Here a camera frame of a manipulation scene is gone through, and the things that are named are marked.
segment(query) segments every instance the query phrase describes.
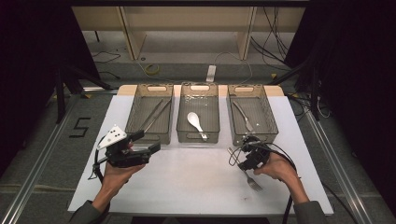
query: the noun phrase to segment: white table surface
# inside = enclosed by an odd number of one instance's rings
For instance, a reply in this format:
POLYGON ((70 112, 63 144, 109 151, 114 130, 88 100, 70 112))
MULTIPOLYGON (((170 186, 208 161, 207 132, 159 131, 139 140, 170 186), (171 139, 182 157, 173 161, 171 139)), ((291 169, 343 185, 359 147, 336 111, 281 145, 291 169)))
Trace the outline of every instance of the white table surface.
MULTIPOLYGON (((326 215, 333 214, 287 97, 268 99, 279 129, 274 143, 294 160, 309 198, 319 201, 326 215)), ((133 100, 133 96, 113 97, 68 211, 76 211, 98 192, 99 179, 88 180, 95 146, 114 124, 125 128, 133 100)), ((227 148, 236 147, 232 144, 228 116, 220 116, 217 144, 182 144, 177 141, 178 104, 179 97, 176 97, 170 145, 162 145, 162 149, 151 156, 149 164, 132 176, 111 201, 110 212, 167 217, 283 215, 290 195, 283 183, 248 171, 264 188, 255 191, 249 187, 243 172, 236 165, 229 165, 227 148)), ((221 115, 228 114, 225 96, 219 97, 219 110, 221 115)))

